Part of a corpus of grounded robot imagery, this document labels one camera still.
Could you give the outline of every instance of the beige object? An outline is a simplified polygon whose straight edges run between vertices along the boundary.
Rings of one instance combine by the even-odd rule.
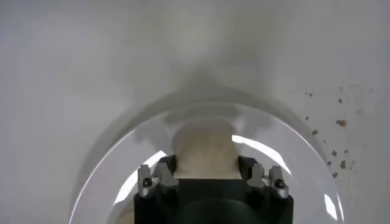
[[[225,120],[197,121],[185,125],[172,142],[176,178],[241,179],[238,152],[232,142],[233,127]],[[117,224],[131,224],[128,212]]]

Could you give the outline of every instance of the dirt particle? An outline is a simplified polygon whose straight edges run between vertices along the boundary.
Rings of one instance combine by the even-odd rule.
[[[345,126],[347,126],[347,121],[346,120],[337,120],[336,124],[340,125],[340,127],[345,127]]]
[[[346,168],[346,161],[345,160],[341,161],[340,168],[342,168],[342,169]]]

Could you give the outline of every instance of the white surface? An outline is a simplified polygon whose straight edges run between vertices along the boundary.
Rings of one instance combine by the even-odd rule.
[[[181,117],[180,121],[170,122],[177,117]],[[344,223],[335,181],[306,140],[274,116],[257,109],[234,103],[201,103],[164,111],[118,141],[82,188],[69,224],[116,223],[130,213],[139,165],[145,161],[153,166],[161,157],[172,154],[170,148],[156,149],[154,145],[171,142],[177,130],[191,121],[206,119],[210,123],[216,118],[230,121],[235,128],[232,141],[240,154],[262,163],[266,174],[272,166],[282,168],[294,198],[294,223]],[[155,133],[166,139],[156,139]],[[137,162],[129,163],[129,158]]]
[[[0,223],[66,223],[84,162],[118,136],[120,114],[223,86],[317,129],[347,223],[386,223],[389,2],[253,2],[2,0]]]

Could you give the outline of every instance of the silver clamp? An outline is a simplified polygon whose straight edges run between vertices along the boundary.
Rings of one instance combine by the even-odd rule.
[[[283,180],[282,168],[272,166],[269,170],[270,187],[279,198],[288,198],[288,186]]]
[[[138,193],[141,197],[150,197],[155,194],[158,179],[152,177],[148,165],[141,165],[138,168]]]
[[[154,175],[160,180],[160,186],[163,193],[171,190],[178,190],[179,181],[173,177],[166,163],[158,163],[154,169]]]
[[[263,190],[263,187],[266,185],[263,181],[264,176],[264,169],[261,164],[254,164],[252,167],[252,177],[246,181],[246,183],[250,187],[254,187],[256,189],[259,189],[260,191]]]

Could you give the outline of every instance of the screw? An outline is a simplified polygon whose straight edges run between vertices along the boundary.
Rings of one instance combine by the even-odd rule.
[[[285,188],[286,184],[282,179],[276,179],[275,180],[275,187],[276,188]]]
[[[151,178],[145,178],[143,181],[142,181],[142,186],[144,186],[144,187],[150,187],[150,186],[152,186],[152,184],[153,184],[153,181],[152,181],[152,179]]]

